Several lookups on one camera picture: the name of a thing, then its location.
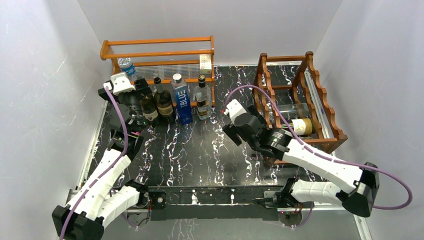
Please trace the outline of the green wine bottle black neck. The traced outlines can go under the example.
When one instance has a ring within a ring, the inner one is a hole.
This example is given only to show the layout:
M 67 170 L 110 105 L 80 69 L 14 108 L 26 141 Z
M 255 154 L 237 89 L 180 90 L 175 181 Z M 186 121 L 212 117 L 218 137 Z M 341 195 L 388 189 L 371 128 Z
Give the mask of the green wine bottle black neck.
M 139 103 L 141 105 L 143 116 L 149 121 L 149 123 L 153 127 L 158 126 L 160 123 L 159 113 L 157 111 L 153 95 L 151 93 L 142 93 Z

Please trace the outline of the green wine bottle silver cap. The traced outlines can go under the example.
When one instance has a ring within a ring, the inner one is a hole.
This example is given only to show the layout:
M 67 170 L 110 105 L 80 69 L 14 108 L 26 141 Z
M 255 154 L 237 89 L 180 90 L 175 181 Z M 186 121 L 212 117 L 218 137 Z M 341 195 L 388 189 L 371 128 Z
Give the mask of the green wine bottle silver cap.
M 167 123 L 172 125 L 175 123 L 176 113 L 174 111 L 171 93 L 167 89 L 164 89 L 160 77 L 155 77 L 153 82 L 156 88 L 154 101 L 156 103 L 157 110 Z

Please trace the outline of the blue clear glass bottle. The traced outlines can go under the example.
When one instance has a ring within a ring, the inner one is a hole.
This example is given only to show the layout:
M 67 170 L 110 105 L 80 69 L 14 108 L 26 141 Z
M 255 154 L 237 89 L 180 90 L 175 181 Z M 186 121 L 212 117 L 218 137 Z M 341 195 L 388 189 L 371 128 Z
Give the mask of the blue clear glass bottle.
M 176 110 L 182 125 L 193 122 L 189 87 L 180 73 L 175 73 L 170 82 L 176 102 Z

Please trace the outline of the clear square liquor bottle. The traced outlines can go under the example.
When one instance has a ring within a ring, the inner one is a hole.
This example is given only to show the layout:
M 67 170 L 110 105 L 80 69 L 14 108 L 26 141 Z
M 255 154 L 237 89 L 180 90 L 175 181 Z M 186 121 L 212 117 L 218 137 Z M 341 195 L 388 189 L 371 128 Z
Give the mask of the clear square liquor bottle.
M 196 111 L 200 120 L 205 120 L 212 115 L 212 91 L 206 83 L 206 76 L 198 76 L 198 86 L 194 88 Z

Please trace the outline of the gold foil wine bottle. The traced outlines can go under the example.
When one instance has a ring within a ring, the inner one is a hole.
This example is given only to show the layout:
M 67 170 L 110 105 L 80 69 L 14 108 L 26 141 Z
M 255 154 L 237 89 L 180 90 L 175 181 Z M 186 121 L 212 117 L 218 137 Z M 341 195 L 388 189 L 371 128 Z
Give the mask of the gold foil wine bottle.
M 307 136 L 315 133 L 313 123 L 309 118 L 289 119 L 287 123 L 298 136 Z

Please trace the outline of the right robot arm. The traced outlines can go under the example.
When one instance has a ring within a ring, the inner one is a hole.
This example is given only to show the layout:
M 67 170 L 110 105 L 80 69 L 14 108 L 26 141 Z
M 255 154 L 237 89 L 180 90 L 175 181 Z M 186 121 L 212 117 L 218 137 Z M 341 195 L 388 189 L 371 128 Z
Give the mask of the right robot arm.
M 238 101 L 228 103 L 223 113 L 230 122 L 222 129 L 236 144 L 246 142 L 264 157 L 297 165 L 326 179 L 311 182 L 289 179 L 273 197 L 276 206 L 295 207 L 299 203 L 320 202 L 341 205 L 348 212 L 367 218 L 371 215 L 379 189 L 376 166 L 349 165 L 333 158 L 283 128 L 269 128 L 252 106 L 244 108 Z

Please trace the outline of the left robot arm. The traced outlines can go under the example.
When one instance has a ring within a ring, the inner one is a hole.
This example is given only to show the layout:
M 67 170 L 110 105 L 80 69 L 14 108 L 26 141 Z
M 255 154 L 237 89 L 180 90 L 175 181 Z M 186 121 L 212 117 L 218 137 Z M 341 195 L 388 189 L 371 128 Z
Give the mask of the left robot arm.
M 136 87 L 124 73 L 112 75 L 99 90 L 115 109 L 109 115 L 111 140 L 94 172 L 65 206 L 56 206 L 52 220 L 61 240 L 100 240 L 106 227 L 131 207 L 146 208 L 148 187 L 129 180 L 113 188 L 121 173 L 135 159 L 143 144 L 147 122 L 136 103 Z

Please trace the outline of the brown wooden wine rack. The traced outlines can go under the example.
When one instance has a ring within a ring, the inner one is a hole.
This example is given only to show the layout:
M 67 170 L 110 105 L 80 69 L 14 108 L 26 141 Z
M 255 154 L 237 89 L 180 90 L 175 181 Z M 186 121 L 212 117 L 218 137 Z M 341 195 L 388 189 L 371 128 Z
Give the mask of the brown wooden wine rack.
M 289 122 L 294 123 L 303 134 L 305 141 L 320 150 L 331 154 L 347 139 L 347 135 L 336 123 L 335 110 L 328 102 L 326 88 L 321 85 L 320 73 L 314 67 L 313 52 L 305 55 L 259 56 L 253 84 L 277 100 L 276 91 L 286 90 L 293 103 L 273 110 L 270 102 L 258 90 L 253 89 L 253 105 L 262 114 L 268 127 L 283 128 L 285 124 L 278 116 L 281 113 Z M 300 63 L 294 79 L 290 83 L 277 85 L 272 83 L 268 66 L 271 63 Z

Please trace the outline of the orange wooden shelf rack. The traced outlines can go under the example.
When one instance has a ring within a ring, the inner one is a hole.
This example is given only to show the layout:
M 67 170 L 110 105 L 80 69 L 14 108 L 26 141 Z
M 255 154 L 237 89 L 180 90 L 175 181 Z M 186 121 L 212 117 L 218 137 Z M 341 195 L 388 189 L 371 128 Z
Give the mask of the orange wooden shelf rack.
M 141 73 L 149 85 L 160 77 L 164 85 L 170 85 L 173 75 L 179 73 L 190 88 L 198 83 L 200 75 L 199 55 L 211 55 L 212 72 L 206 74 L 206 83 L 215 93 L 214 36 L 155 38 L 137 40 L 104 40 L 100 50 L 103 61 L 112 62 L 114 74 L 121 72 L 119 58 L 131 58 L 135 70 Z

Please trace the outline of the blue lidded jar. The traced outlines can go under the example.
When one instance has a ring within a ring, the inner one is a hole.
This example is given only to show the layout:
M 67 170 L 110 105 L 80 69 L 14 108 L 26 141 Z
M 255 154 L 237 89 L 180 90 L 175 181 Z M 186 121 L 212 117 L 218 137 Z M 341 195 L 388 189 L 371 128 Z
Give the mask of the blue lidded jar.
M 122 57 L 117 59 L 119 68 L 129 77 L 136 73 L 134 63 L 130 57 Z

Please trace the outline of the small white box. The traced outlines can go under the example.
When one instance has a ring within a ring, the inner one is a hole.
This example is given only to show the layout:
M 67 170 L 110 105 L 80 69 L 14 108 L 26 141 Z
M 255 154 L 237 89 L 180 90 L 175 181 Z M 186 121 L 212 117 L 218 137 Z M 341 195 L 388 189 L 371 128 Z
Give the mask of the small white box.
M 210 54 L 200 54 L 199 55 L 199 71 L 202 75 L 207 75 L 212 73 L 212 56 Z

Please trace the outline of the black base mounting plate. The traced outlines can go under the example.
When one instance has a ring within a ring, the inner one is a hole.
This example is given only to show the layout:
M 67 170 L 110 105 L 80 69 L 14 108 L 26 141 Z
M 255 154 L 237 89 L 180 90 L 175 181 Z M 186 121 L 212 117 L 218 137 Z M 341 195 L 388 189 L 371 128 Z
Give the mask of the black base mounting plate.
M 280 212 L 300 204 L 277 203 L 282 186 L 150 186 L 152 221 L 177 219 L 262 219 L 277 221 Z

